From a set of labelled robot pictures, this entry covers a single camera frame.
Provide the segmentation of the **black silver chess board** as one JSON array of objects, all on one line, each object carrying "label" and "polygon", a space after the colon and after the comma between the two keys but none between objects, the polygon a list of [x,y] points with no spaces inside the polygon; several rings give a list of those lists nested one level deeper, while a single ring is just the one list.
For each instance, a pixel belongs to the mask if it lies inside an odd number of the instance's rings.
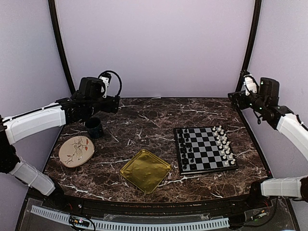
[{"label": "black silver chess board", "polygon": [[182,172],[180,164],[179,147],[177,144],[176,135],[176,129],[178,128],[173,129],[175,145],[177,148],[179,172],[181,175],[204,174],[238,169],[237,160],[235,166],[223,167],[223,164],[220,161],[218,148],[214,146],[215,138],[213,136],[212,128],[213,127],[187,128],[189,130],[192,140],[192,148],[194,152],[197,170],[186,173]]}]

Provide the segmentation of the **gold square tray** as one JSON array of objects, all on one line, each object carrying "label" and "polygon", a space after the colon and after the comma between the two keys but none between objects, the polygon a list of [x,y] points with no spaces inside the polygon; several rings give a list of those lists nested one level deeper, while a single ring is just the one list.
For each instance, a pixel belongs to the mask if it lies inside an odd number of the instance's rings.
[{"label": "gold square tray", "polygon": [[171,170],[171,164],[140,150],[120,170],[120,175],[145,194],[151,194]]}]

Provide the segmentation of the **black chess pieces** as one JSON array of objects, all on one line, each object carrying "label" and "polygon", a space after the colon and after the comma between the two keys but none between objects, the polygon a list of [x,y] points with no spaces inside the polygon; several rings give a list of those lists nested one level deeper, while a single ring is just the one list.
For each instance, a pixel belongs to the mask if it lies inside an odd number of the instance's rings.
[{"label": "black chess pieces", "polygon": [[187,128],[178,128],[176,129],[176,135],[182,172],[197,170],[189,130]]}]

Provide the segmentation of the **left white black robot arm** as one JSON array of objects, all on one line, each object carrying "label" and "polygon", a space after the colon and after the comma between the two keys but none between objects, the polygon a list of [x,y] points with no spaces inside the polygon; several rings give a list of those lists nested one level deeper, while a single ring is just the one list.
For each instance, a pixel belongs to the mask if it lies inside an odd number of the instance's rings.
[{"label": "left white black robot arm", "polygon": [[14,144],[50,128],[75,122],[86,122],[98,112],[117,113],[120,93],[109,96],[107,89],[114,71],[107,70],[98,77],[84,77],[79,89],[70,98],[59,99],[42,108],[0,119],[0,171],[16,177],[29,187],[49,196],[58,210],[68,206],[62,188],[16,154]]}]

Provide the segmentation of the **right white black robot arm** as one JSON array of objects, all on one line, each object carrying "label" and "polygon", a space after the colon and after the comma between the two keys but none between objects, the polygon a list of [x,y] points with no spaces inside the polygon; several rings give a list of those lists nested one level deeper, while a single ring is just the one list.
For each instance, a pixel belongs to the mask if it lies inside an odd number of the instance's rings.
[{"label": "right white black robot arm", "polygon": [[[279,105],[280,84],[262,77],[257,83],[250,74],[241,78],[239,90],[228,95],[233,107],[240,110],[251,108],[258,121],[266,121],[274,130],[284,135],[300,152],[308,156],[308,128],[287,106]],[[308,178],[271,178],[251,184],[245,204],[257,208],[264,199],[271,196],[291,197],[300,201],[308,200]]]}]

